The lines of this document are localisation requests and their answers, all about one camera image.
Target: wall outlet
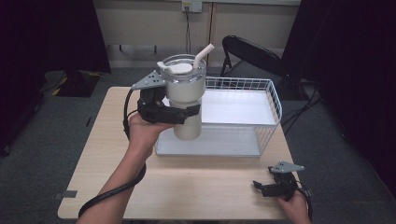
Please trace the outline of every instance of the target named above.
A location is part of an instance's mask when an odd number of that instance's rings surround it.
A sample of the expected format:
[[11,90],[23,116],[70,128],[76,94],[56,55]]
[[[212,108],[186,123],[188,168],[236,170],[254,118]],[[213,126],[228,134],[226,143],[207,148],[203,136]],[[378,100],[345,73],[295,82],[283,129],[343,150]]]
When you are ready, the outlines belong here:
[[181,1],[181,11],[189,10],[189,12],[202,12],[201,1]]
[[181,11],[192,12],[192,2],[191,1],[181,1]]

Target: white straw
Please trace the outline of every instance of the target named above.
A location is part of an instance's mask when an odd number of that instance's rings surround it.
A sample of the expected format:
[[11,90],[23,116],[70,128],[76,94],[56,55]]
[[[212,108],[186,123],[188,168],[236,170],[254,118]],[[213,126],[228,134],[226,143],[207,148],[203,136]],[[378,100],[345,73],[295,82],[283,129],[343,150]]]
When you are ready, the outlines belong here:
[[193,68],[198,68],[201,59],[203,59],[214,48],[215,47],[212,44],[209,44],[208,46],[206,46],[206,48],[199,52],[197,56],[195,56]]

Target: wooden table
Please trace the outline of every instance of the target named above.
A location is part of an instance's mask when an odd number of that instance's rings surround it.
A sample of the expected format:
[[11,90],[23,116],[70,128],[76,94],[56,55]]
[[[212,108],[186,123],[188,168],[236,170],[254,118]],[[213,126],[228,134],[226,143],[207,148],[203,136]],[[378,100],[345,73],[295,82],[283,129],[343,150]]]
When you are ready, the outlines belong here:
[[[108,90],[67,190],[60,218],[77,219],[79,208],[96,196],[119,164],[128,140],[122,109],[129,88]],[[132,111],[139,96],[131,97]],[[285,136],[278,126],[259,158],[157,156],[148,159],[145,178],[134,189],[125,219],[265,220],[284,219],[272,198],[263,198],[252,180],[273,184],[268,166],[292,162]]]

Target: metal wire rack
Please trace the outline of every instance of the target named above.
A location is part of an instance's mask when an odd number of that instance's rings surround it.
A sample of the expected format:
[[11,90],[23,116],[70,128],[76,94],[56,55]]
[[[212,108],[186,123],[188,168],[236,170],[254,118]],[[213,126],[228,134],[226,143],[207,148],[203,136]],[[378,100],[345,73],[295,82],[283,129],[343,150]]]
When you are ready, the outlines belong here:
[[200,137],[184,142],[172,132],[162,133],[157,154],[260,157],[282,118],[273,82],[261,78],[206,77],[205,89]]

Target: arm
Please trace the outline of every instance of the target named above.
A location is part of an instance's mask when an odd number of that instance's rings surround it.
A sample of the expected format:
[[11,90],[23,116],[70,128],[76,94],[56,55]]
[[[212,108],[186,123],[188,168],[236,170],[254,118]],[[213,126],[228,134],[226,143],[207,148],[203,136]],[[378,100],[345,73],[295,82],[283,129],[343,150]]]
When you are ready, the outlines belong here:
[[[117,188],[135,179],[152,154],[152,148],[159,134],[173,127],[173,124],[150,124],[143,121],[139,114],[129,119],[130,142],[128,149],[111,177],[99,194]],[[134,188],[125,190],[88,209],[78,223],[121,223],[126,206]]]
[[276,201],[285,211],[286,216],[294,224],[310,224],[308,209],[303,194],[295,191],[293,197],[286,202],[283,198],[276,197]]

